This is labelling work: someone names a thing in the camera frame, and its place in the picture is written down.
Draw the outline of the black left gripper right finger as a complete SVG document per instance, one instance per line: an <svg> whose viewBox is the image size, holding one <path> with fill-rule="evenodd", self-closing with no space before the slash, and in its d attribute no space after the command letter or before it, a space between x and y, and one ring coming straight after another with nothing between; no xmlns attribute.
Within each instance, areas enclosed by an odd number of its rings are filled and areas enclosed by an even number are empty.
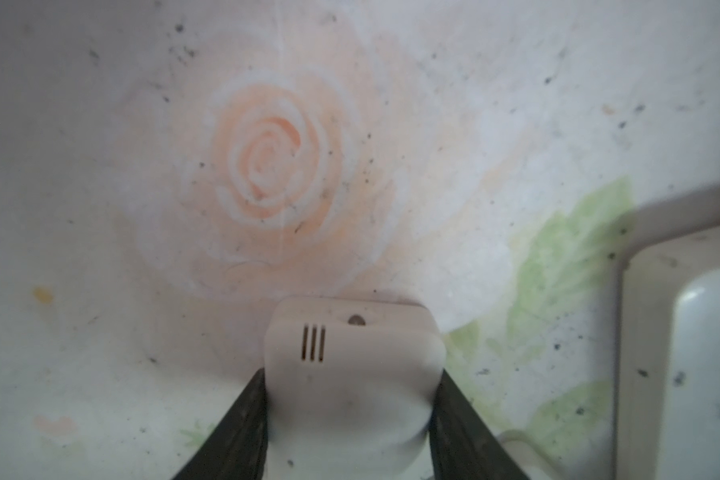
<svg viewBox="0 0 720 480"><path fill-rule="evenodd" d="M435 480L528 480L447 372L428 425Z"/></svg>

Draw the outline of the white remote control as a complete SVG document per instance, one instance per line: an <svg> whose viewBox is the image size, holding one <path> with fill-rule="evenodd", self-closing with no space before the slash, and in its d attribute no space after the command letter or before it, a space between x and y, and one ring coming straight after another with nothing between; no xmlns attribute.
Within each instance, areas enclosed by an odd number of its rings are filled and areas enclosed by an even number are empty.
<svg viewBox="0 0 720 480"><path fill-rule="evenodd" d="M720 479L720 226L647 247L622 279L619 479Z"/></svg>
<svg viewBox="0 0 720 480"><path fill-rule="evenodd" d="M402 478L424 448L445 360L423 306L281 301L264 340L267 478Z"/></svg>

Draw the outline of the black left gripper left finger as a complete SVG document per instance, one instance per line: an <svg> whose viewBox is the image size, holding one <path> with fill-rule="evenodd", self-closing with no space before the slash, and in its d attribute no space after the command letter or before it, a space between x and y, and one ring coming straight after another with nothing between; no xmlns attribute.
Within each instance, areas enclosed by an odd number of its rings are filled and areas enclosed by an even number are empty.
<svg viewBox="0 0 720 480"><path fill-rule="evenodd" d="M255 372L175 480L261 480L268 449L265 370Z"/></svg>

